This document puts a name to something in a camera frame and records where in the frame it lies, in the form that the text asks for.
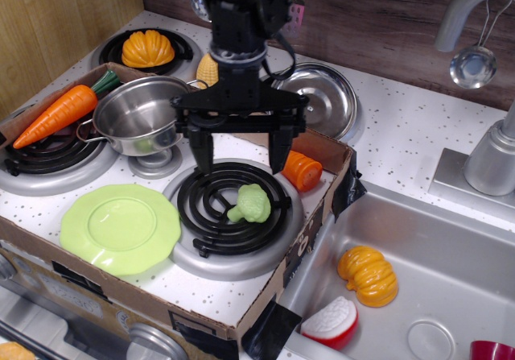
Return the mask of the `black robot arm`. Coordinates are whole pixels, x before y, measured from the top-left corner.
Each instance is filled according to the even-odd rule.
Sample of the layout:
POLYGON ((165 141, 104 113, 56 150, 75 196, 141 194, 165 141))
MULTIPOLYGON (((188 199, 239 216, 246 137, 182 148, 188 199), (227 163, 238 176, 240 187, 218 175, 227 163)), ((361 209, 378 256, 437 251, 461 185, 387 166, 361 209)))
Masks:
POLYGON ((266 133, 273 173, 286 163, 293 139, 306 129, 308 99, 261 81, 268 71, 267 42, 292 47, 281 29, 289 21, 290 0, 204 0, 211 20, 209 54, 218 65, 218 81, 198 92, 172 99, 176 129, 188 139, 197 167, 213 165, 215 133, 266 133))

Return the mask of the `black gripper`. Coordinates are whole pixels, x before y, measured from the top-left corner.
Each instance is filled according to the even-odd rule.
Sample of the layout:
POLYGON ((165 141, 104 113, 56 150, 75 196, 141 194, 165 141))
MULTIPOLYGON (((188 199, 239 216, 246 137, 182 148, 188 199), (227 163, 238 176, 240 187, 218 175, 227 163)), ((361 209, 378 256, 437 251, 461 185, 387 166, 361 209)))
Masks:
POLYGON ((219 67, 212 86, 171 99, 176 128, 189 139, 196 165, 210 174, 212 134, 269 133, 269 162, 273 174, 286 164, 292 135, 306 130, 307 98, 275 89, 261 81, 257 70, 219 67))

